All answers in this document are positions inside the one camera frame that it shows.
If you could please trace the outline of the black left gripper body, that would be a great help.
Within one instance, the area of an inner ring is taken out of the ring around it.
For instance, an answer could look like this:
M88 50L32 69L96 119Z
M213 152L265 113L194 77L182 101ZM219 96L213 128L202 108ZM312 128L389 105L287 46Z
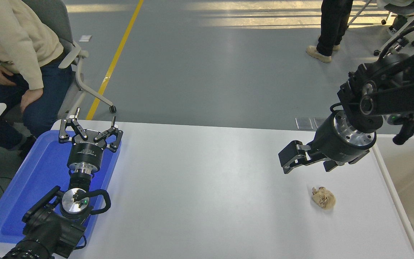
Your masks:
M100 168L102 164L103 153L106 148L106 141L100 140L95 142L94 138L99 134L98 131L86 129L87 140L83 140L81 135L76 134L72 139L72 148L69 154L67 166L76 167L80 163L92 164L95 168Z

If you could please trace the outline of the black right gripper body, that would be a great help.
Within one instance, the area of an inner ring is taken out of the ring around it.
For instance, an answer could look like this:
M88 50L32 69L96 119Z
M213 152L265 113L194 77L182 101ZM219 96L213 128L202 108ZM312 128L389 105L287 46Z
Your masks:
M372 133L355 129L347 116L329 116L308 145L311 147L308 154L312 159L353 164L369 153Z

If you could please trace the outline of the seated person's left hand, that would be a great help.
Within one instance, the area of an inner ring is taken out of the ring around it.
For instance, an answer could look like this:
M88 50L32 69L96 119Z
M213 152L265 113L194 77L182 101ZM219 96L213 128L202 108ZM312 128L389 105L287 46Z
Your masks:
M20 102L21 113L24 113L24 111L28 107L28 105L32 104L33 102L35 102L36 100L41 98L43 93L44 93L43 88L39 88L39 89L36 89L36 90L27 90L22 95L22 98L21 98L21 102Z

